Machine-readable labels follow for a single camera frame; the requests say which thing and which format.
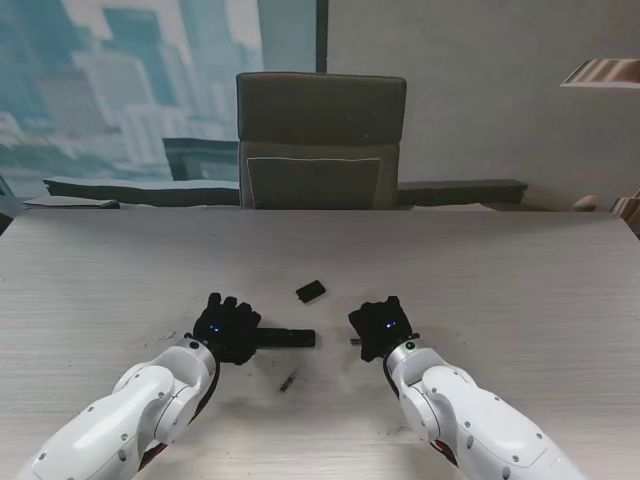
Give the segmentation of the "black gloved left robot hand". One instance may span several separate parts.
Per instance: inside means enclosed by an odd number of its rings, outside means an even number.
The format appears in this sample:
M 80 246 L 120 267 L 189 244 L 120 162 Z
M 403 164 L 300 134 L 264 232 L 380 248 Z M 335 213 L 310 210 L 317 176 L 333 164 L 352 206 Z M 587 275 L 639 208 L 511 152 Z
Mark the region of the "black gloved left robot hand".
M 213 292 L 194 324 L 192 337 L 206 344 L 221 363 L 242 365 L 256 353 L 261 319 L 250 304 Z

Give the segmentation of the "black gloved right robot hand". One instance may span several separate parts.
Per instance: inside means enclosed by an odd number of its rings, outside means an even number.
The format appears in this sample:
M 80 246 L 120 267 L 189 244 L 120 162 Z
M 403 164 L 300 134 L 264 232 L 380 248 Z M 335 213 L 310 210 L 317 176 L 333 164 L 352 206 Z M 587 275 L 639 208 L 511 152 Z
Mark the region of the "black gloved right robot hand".
M 348 315 L 360 338 L 360 356 L 365 362 L 386 358 L 402 342 L 415 337 L 397 296 L 381 302 L 365 302 Z

